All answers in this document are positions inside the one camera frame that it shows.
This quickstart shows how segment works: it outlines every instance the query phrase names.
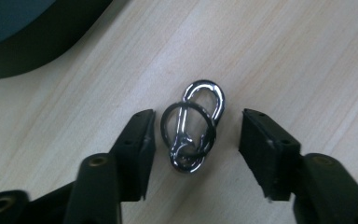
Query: key ring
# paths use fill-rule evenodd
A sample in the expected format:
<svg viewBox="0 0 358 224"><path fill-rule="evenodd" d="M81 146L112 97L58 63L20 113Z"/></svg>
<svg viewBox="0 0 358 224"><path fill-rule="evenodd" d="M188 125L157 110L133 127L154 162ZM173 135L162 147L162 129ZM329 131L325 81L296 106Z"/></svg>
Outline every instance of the key ring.
<svg viewBox="0 0 358 224"><path fill-rule="evenodd" d="M216 107L212 115L202 106L190 101L195 93L200 90L209 90L216 97ZM171 141L167 132L167 120L176 108L179 108L176 136ZM207 129L200 137L200 145L198 147L195 146L193 138L186 131L188 109L194 109L199 112L207 123ZM225 95L221 89L212 81L199 80L187 87L182 102L170 105L164 111L160 123L161 136L165 145L170 149L170 161L176 170L191 174L200 168L216 139L216 125L224 109Z"/></svg>

